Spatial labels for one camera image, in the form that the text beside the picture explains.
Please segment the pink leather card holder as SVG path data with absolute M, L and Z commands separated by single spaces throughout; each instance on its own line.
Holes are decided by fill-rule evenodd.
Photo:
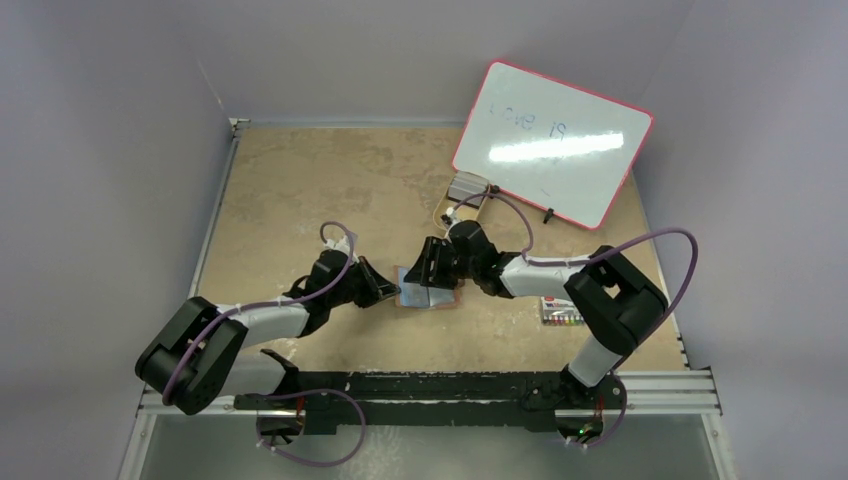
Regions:
M 456 308 L 461 303 L 460 291 L 424 287 L 419 284 L 406 282 L 407 267 L 395 265 L 395 283 L 399 293 L 395 297 L 395 305 L 400 308 L 417 310 L 434 310 Z

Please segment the stack of credit cards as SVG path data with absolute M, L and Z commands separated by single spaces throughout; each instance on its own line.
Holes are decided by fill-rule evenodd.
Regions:
M 479 175 L 458 171 L 448 186 L 446 197 L 459 202 L 472 195 L 487 192 L 489 185 L 489 181 Z

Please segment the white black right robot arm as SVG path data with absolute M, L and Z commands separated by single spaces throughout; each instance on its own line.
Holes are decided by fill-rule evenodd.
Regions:
M 536 258 L 498 249 L 471 220 L 454 224 L 444 238 L 428 237 L 404 280 L 449 290 L 470 280 L 493 297 L 571 302 L 590 331 L 561 373 L 563 397 L 576 407 L 599 396 L 601 380 L 658 328 L 670 307 L 665 294 L 609 245 L 590 255 Z

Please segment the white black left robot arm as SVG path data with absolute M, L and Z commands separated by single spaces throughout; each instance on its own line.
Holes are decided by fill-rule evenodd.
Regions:
M 187 299 L 143 350 L 134 372 L 165 405 L 187 415 L 219 396 L 242 393 L 259 394 L 272 408 L 284 409 L 298 395 L 298 382 L 286 374 L 291 363 L 268 353 L 263 358 L 271 372 L 253 374 L 239 364 L 239 353 L 271 340 L 309 336 L 336 307 L 369 308 L 399 292 L 365 257 L 328 248 L 308 274 L 272 300 L 238 306 L 202 296 Z

